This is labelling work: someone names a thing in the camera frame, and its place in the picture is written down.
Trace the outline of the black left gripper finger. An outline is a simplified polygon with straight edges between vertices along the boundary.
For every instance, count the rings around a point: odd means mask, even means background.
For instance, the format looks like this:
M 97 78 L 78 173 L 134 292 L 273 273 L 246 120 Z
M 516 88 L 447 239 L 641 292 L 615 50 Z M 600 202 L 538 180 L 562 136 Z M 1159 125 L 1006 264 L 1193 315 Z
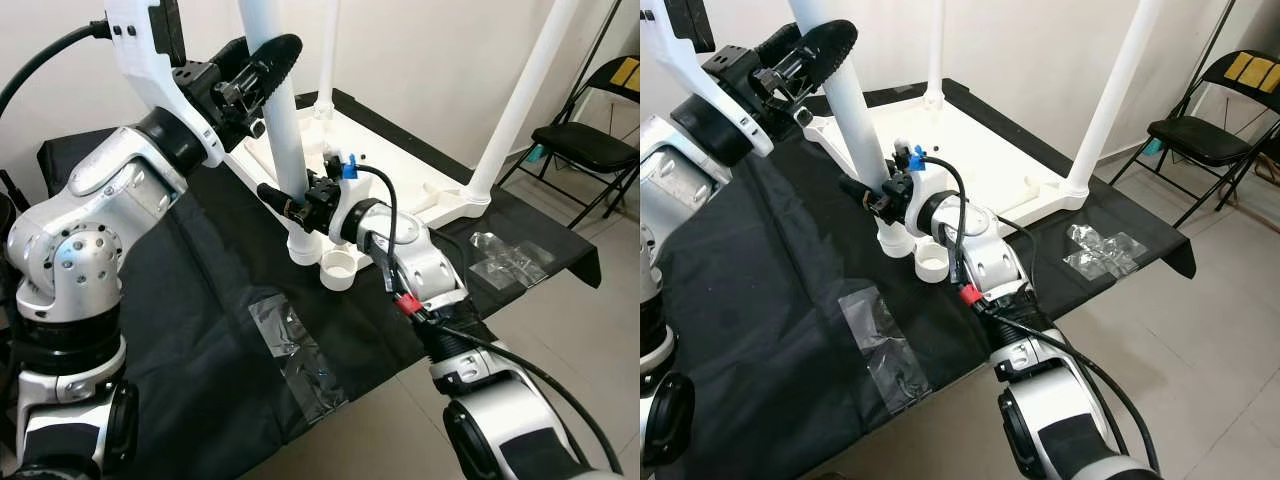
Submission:
M 233 38 L 212 56 L 212 64 L 218 65 L 220 73 L 239 73 L 244 69 L 250 56 L 247 40 Z
M 288 77 L 302 49 L 303 41 L 297 35 L 280 35 L 260 45 L 243 70 L 244 99 L 251 102 L 268 99 Z
M 828 20 L 801 32 L 796 23 L 790 52 L 790 88 L 810 90 L 823 84 L 842 65 L 858 41 L 858 28 L 850 20 Z
M 801 33 L 795 22 L 780 27 L 773 35 L 756 46 L 759 56 L 786 56 L 800 41 Z

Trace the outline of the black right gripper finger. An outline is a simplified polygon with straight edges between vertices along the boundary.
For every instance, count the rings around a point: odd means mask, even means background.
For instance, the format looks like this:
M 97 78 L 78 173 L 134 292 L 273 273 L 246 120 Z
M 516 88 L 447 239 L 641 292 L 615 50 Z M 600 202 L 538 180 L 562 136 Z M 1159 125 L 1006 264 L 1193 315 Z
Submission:
M 850 175 L 841 175 L 838 179 L 838 187 L 842 192 L 854 198 L 864 210 L 878 210 L 877 204 L 881 201 L 881 196 L 869 186 L 863 184 L 860 180 L 856 180 Z
M 260 183 L 256 187 L 259 200 L 279 216 L 293 223 L 305 223 L 306 206 L 285 192 L 268 184 Z

